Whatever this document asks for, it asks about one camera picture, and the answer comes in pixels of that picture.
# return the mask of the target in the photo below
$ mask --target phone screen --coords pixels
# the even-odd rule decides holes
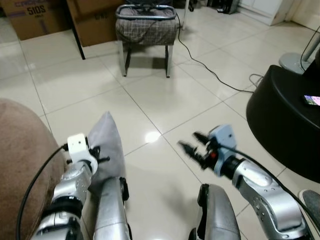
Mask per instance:
[[[320,96],[304,95],[305,102],[309,105],[320,106]]]

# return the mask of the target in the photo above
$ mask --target gray cushion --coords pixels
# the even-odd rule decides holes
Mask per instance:
[[[141,15],[140,10],[124,8],[123,15]],[[152,16],[171,16],[170,10],[152,9]],[[141,45],[173,45],[177,34],[176,20],[126,20],[118,19],[115,24],[118,40]]]

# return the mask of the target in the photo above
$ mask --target electrical cable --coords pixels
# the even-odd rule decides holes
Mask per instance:
[[[222,84],[228,86],[229,88],[232,88],[232,89],[234,89],[234,90],[236,90],[236,91],[238,91],[238,92],[244,92],[244,93],[253,94],[253,93],[254,93],[253,91],[247,91],[247,90],[237,89],[237,88],[235,88],[235,87],[233,87],[233,86],[230,86],[229,84],[221,81],[220,78],[218,77],[218,75],[217,75],[214,71],[210,70],[210,69],[207,67],[207,65],[205,65],[205,64],[204,64],[203,62],[201,62],[201,61],[198,61],[198,60],[194,59],[194,58],[191,56],[191,53],[190,53],[189,48],[180,40],[181,22],[180,22],[180,18],[179,18],[178,13],[176,14],[176,16],[178,17],[178,21],[179,21],[178,40],[179,40],[179,42],[187,49],[190,58],[191,58],[193,61],[195,61],[195,62],[200,63],[201,65],[203,65],[210,73],[212,73],[212,74],[218,79],[218,81],[219,81],[220,83],[222,83]]]
[[[51,154],[51,156],[43,163],[43,165],[40,167],[36,175],[33,177],[31,183],[29,184],[28,188],[26,189],[23,199],[20,204],[20,208],[18,211],[17,215],[17,220],[16,220],[16,226],[15,226],[15,239],[16,240],[21,240],[21,221],[22,221],[22,216],[24,213],[25,205],[28,199],[28,196],[31,192],[32,187],[34,186],[36,180],[40,176],[41,172],[44,170],[44,168],[48,165],[48,163],[51,161],[51,159],[61,150],[64,149],[65,151],[68,150],[68,144],[64,144],[60,146],[57,150],[54,151],[54,153]]]
[[[313,33],[312,37],[310,38],[308,44],[305,46],[305,48],[304,48],[304,50],[303,50],[303,52],[302,52],[302,54],[300,56],[300,65],[301,65],[301,68],[303,69],[303,71],[306,71],[306,70],[304,69],[304,66],[302,65],[302,56],[305,54],[305,51],[307,50],[309,44],[311,43],[312,39],[314,38],[314,36],[316,35],[316,33],[318,32],[319,29],[320,29],[320,26]]]
[[[254,81],[251,79],[252,76],[257,76],[257,77],[259,77],[258,81],[254,82]],[[257,88],[259,82],[260,82],[263,78],[264,78],[264,76],[262,76],[262,75],[260,75],[260,74],[252,73],[252,74],[249,76],[249,81]]]
[[[242,155],[243,157],[245,157],[246,159],[250,160],[251,162],[253,162],[254,164],[258,165],[262,170],[264,170],[267,174],[269,174],[274,180],[275,182],[285,191],[287,192],[305,211],[305,213],[307,214],[307,216],[311,219],[311,223],[314,226],[314,228],[316,229],[317,234],[320,236],[319,231],[320,231],[320,222],[317,221],[316,217],[314,216],[314,214],[312,212],[310,212],[310,210],[306,207],[306,205],[304,205],[302,203],[302,201],[293,193],[291,192],[285,185],[283,185],[283,183],[275,176],[273,175],[268,169],[266,169],[261,163],[259,163],[257,160],[253,159],[252,157],[250,157],[249,155],[245,154],[242,151],[233,149],[231,147],[219,144],[219,147],[224,148],[224,149],[228,149],[236,154]]]

